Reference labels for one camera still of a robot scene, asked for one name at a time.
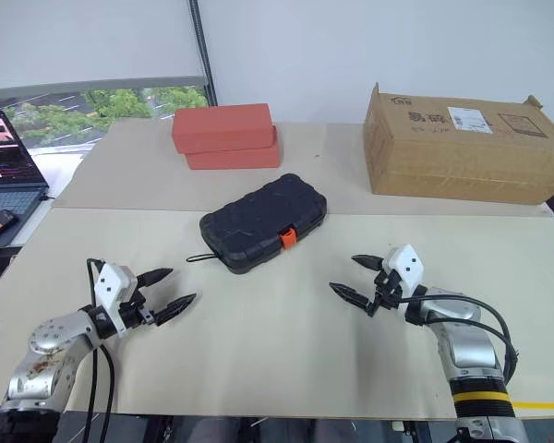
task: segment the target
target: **laptop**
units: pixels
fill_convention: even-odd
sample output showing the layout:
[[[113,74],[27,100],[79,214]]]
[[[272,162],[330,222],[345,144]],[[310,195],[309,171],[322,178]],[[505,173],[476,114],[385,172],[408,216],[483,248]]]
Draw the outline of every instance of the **laptop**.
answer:
[[[8,245],[17,235],[48,187],[8,118],[0,111],[0,210],[10,210],[18,217],[0,233],[0,247]]]

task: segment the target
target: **window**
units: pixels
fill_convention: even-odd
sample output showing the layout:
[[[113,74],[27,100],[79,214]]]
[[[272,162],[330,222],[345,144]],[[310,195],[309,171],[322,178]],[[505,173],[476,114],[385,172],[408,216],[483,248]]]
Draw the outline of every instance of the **window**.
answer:
[[[28,150],[92,145],[118,118],[166,119],[177,109],[207,105],[202,87],[87,90],[0,100],[0,110]]]

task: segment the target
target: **beige table surface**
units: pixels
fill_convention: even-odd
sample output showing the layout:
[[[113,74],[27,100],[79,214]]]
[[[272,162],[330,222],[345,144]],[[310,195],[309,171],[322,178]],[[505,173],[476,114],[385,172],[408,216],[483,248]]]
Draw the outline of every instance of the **beige table surface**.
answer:
[[[99,257],[136,273],[180,269],[150,293],[149,307],[200,293],[172,322],[109,340],[118,413],[454,417],[433,333],[385,309],[369,318],[328,287],[371,293],[373,274],[350,256],[411,243],[425,285],[478,297],[506,317],[520,352],[512,399],[554,402],[554,218],[329,214],[299,245],[237,276],[218,260],[185,262],[207,252],[201,215],[51,210],[0,280],[0,401],[33,328],[89,302],[85,259]],[[86,408],[89,385],[90,359],[71,409]]]
[[[216,210],[285,173],[323,193],[336,214],[552,216],[525,206],[441,198],[375,196],[369,188],[361,125],[278,124],[278,169],[191,171],[171,139],[172,120],[127,119],[78,167],[55,201],[62,208]]]

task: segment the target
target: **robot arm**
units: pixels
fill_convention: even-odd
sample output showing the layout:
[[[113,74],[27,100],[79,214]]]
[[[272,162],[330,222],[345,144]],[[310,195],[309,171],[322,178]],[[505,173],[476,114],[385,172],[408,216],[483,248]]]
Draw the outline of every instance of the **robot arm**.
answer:
[[[0,442],[51,442],[86,355],[115,334],[125,336],[139,325],[161,326],[185,310],[194,294],[174,300],[158,313],[144,307],[146,299],[139,288],[171,271],[156,269],[136,277],[127,267],[104,264],[94,286],[100,305],[39,325],[10,378],[0,408]]]
[[[410,245],[393,249],[384,259],[353,259],[378,272],[374,281],[376,297],[371,302],[348,286],[331,283],[343,300],[371,317],[380,306],[397,309],[409,323],[427,325],[435,333],[457,415],[457,441],[529,443],[523,423],[515,418],[505,376],[488,334],[467,324],[480,320],[480,307],[465,301],[463,294],[422,286],[423,265]],[[509,377],[516,356],[511,355],[507,362]]]

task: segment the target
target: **laptop screen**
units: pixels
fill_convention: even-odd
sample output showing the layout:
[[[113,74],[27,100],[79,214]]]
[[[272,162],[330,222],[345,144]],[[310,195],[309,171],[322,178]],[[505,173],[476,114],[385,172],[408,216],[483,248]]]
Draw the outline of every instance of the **laptop screen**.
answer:
[[[41,172],[2,112],[0,112],[1,185],[45,185]]]

